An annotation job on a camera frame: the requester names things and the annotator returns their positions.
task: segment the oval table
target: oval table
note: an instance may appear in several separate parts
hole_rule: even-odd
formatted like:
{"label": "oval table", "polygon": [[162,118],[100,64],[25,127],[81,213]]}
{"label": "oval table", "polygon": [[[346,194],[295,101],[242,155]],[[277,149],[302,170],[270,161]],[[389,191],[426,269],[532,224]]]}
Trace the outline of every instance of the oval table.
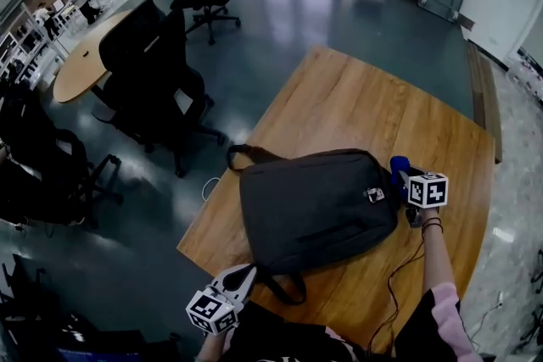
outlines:
{"label": "oval table", "polygon": [[[471,120],[379,68],[315,47],[260,119],[248,144],[286,158],[361,148],[386,168],[391,156],[405,155],[416,166],[449,176],[449,204],[441,219],[458,293],[462,297],[466,292],[483,241],[494,175],[494,138]],[[247,163],[238,156],[235,165]],[[177,247],[213,276],[251,262],[238,184],[238,175],[227,170]],[[411,229],[402,207],[397,228],[375,248],[304,273],[304,304],[282,304],[260,284],[251,300],[286,320],[330,326],[366,347],[394,312],[388,276],[420,243],[421,232]],[[393,279],[400,306],[395,336],[420,301],[422,286],[423,261],[408,265]],[[290,281],[285,288],[295,294]],[[372,346],[383,350],[388,341],[385,327]]]}
{"label": "oval table", "polygon": [[108,72],[102,64],[98,47],[102,38],[111,31],[130,11],[109,17],[92,29],[77,44],[65,60],[54,81],[53,96],[59,103],[75,100],[89,89],[102,99],[97,83]]}

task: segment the concrete floor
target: concrete floor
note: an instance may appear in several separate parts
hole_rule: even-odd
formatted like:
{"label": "concrete floor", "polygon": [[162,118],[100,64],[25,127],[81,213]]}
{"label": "concrete floor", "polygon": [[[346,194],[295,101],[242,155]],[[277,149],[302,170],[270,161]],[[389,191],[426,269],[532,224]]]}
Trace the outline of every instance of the concrete floor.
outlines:
{"label": "concrete floor", "polygon": [[[129,0],[121,8],[141,1]],[[155,2],[169,10],[171,0]],[[216,101],[204,124],[233,142],[246,139],[314,44],[375,64],[472,117],[460,30],[413,3],[232,0],[228,8],[241,17],[241,29],[231,22],[214,25],[216,45],[210,47],[206,29],[200,28],[188,36],[187,56]],[[188,25],[191,14],[186,12]],[[210,277],[182,257],[176,245],[202,206],[202,186],[227,167],[225,148],[192,136],[185,158],[188,173],[177,179],[170,152],[159,148],[146,154],[111,125],[96,121],[91,115],[96,101],[89,92],[61,105],[49,92],[45,105],[57,127],[72,130],[85,143],[90,160],[98,162],[107,153],[122,160],[115,189],[125,195],[125,203],[101,201],[95,209],[97,230],[56,227],[52,239],[42,224],[28,228],[24,238],[1,226],[0,253],[21,254],[30,271],[44,267],[48,285],[64,306],[99,329],[139,329],[149,341],[175,331],[182,335],[183,353],[191,356],[202,335],[190,326],[184,308]]]}

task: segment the backpack strap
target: backpack strap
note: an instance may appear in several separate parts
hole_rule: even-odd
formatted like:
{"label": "backpack strap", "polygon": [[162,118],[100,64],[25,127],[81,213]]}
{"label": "backpack strap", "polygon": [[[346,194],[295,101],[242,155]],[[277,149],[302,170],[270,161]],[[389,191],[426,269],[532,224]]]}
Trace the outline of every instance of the backpack strap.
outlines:
{"label": "backpack strap", "polygon": [[270,153],[268,150],[260,147],[251,147],[244,143],[243,145],[232,145],[227,150],[227,162],[228,167],[234,172],[242,173],[243,169],[237,169],[233,164],[233,155],[236,153],[245,154],[251,159],[254,164],[270,163],[277,160],[284,160],[283,157],[279,157],[274,153]]}
{"label": "backpack strap", "polygon": [[270,288],[271,292],[284,304],[289,305],[298,305],[305,302],[307,299],[307,289],[305,288],[304,278],[300,273],[291,273],[288,275],[292,280],[293,284],[296,286],[301,298],[299,300],[294,300],[290,294],[288,294],[283,288],[273,279],[270,272],[262,267],[257,269],[257,278],[260,282]]}

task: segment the bag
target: bag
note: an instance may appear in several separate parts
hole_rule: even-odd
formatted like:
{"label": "bag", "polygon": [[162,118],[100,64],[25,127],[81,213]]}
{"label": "bag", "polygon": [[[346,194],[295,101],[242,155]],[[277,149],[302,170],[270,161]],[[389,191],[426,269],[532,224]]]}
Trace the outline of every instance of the bag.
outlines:
{"label": "bag", "polygon": [[[235,169],[235,153],[256,164]],[[245,231],[259,277],[286,304],[305,301],[301,271],[364,253],[398,223],[400,201],[390,173],[367,151],[338,149],[288,160],[234,145],[227,160],[241,174]],[[290,275],[302,299],[294,301],[273,275]]]}

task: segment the bracelet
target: bracelet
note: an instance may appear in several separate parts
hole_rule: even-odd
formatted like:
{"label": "bracelet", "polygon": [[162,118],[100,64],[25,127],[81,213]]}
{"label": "bracelet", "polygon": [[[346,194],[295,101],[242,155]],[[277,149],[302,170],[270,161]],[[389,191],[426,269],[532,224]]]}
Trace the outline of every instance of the bracelet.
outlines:
{"label": "bracelet", "polygon": [[427,225],[427,223],[429,223],[429,221],[431,220],[438,220],[439,221],[439,224],[441,225],[441,219],[439,217],[430,217],[428,220],[426,220],[424,223],[423,223],[423,229],[422,231],[424,231],[424,227]]}
{"label": "bracelet", "polygon": [[443,226],[441,226],[440,223],[429,223],[427,224],[426,226],[423,227],[423,230],[421,231],[421,236],[423,236],[423,241],[424,241],[424,230],[427,229],[429,226],[438,226],[439,228],[441,228],[441,234],[443,234]]}

